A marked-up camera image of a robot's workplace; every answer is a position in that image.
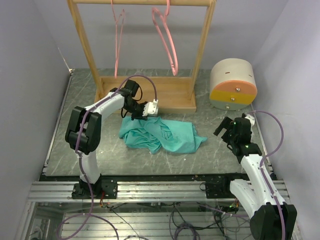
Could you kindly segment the teal t shirt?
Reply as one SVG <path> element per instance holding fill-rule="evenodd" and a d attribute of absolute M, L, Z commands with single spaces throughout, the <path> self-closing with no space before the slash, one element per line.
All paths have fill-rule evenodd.
<path fill-rule="evenodd" d="M 147 120 L 125 117 L 118 134 L 127 147 L 149 149 L 156 154 L 161 148 L 176 154 L 190 154 L 197 151 L 207 137 L 199 136 L 191 122 L 149 117 Z"/>

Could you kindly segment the thin pink wire hanger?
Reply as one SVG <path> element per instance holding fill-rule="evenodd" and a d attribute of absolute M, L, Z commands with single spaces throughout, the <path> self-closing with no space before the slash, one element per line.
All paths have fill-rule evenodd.
<path fill-rule="evenodd" d="M 113 19 L 115 23 L 115 64 L 114 64 L 114 78 L 118 77 L 118 67 L 120 58 L 120 49 L 123 35 L 123 27 L 125 21 L 125 10 L 122 9 L 120 14 L 116 16 L 116 11 L 114 8 L 113 0 L 110 1 Z"/>

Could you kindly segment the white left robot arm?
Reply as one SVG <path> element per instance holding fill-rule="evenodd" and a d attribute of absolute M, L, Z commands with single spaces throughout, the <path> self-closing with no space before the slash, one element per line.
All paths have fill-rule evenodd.
<path fill-rule="evenodd" d="M 65 141 L 78 157 L 80 168 L 79 190 L 76 195 L 98 198 L 102 193 L 102 175 L 98 168 L 96 150 L 101 141 L 103 121 L 118 110 L 131 114 L 131 119 L 146 120 L 146 101 L 139 103 L 135 96 L 140 85 L 128 79 L 124 87 L 113 88 L 96 103 L 76 106 L 70 115 Z"/>

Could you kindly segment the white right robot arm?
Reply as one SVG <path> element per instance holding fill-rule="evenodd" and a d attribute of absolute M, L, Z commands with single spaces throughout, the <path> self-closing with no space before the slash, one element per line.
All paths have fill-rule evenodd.
<path fill-rule="evenodd" d="M 251 235 L 255 240 L 289 240 L 297 210 L 294 205 L 286 203 L 264 166 L 263 154 L 252 142 L 254 124 L 254 117 L 244 114 L 234 119 L 225 117 L 215 129 L 215 136 L 225 130 L 221 138 L 249 178 L 224 182 L 220 192 L 226 198 L 235 196 L 240 201 L 249 217 Z"/>

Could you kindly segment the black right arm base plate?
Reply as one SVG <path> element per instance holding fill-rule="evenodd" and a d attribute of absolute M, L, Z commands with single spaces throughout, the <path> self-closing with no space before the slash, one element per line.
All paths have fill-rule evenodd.
<path fill-rule="evenodd" d="M 230 190 L 231 180 L 219 178 L 209 182 L 203 182 L 199 189 L 205 193 L 207 199 L 234 199 L 235 195 Z"/>

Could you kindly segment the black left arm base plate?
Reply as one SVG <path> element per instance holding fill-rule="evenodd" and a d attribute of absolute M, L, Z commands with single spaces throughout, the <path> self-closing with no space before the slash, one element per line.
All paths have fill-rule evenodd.
<path fill-rule="evenodd" d="M 90 184 L 94 199 L 116 199 L 118 194 L 118 185 L 116 182 L 110 179 L 98 180 L 95 184 Z M 79 180 L 73 186 L 71 198 L 74 200 L 86 200 L 91 199 L 91 192 L 89 184 Z"/>

